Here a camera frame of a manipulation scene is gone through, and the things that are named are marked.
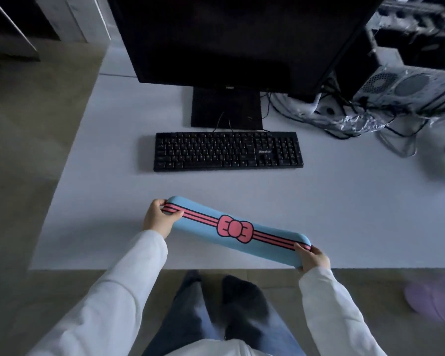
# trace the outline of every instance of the wrist rest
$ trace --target wrist rest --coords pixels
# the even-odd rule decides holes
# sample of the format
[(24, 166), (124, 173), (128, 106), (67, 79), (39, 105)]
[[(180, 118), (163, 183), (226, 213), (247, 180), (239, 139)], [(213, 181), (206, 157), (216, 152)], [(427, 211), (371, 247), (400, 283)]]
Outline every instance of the wrist rest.
[(261, 226), (226, 215), (181, 196), (168, 199), (162, 211), (184, 215), (175, 222), (178, 230), (190, 232), (206, 241), (223, 245), (278, 263), (300, 267), (301, 260), (293, 244), (299, 243), (310, 250), (309, 239), (301, 233)]

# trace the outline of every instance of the white shirt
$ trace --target white shirt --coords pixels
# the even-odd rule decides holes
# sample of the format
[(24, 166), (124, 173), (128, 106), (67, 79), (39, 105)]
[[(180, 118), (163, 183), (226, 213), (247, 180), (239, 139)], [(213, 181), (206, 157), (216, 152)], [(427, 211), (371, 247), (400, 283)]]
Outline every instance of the white shirt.
[[(126, 356), (137, 336), (148, 295), (166, 261), (163, 237), (143, 231), (125, 255), (29, 352), (29, 356)], [(331, 270), (320, 267), (299, 282), (303, 309), (321, 356), (385, 356), (361, 312)], [(201, 340), (168, 356), (261, 356), (241, 340)]]

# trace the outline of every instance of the black keyboard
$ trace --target black keyboard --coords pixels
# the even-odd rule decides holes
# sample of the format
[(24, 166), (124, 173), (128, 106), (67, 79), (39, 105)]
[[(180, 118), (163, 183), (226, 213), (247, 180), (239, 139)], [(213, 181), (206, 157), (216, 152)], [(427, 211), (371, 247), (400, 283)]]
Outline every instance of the black keyboard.
[(157, 133), (154, 171), (299, 168), (295, 132)]

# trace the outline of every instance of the monitor stand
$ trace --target monitor stand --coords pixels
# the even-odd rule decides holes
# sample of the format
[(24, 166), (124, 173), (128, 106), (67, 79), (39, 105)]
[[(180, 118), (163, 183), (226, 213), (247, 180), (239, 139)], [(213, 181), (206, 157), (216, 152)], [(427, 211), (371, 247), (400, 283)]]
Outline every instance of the monitor stand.
[(262, 130), (260, 93), (246, 89), (195, 87), (191, 126), (213, 129)]

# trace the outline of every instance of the leg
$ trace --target leg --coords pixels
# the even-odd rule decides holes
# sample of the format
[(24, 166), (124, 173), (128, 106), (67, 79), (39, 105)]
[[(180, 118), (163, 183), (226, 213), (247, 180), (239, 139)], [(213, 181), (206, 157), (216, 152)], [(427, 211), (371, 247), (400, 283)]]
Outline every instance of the leg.
[(199, 272), (190, 270), (142, 356), (164, 356), (204, 338), (221, 339), (206, 310)]
[(243, 340), (269, 355), (305, 356), (260, 288), (234, 276), (226, 276), (222, 284), (222, 306), (229, 317), (226, 339)]

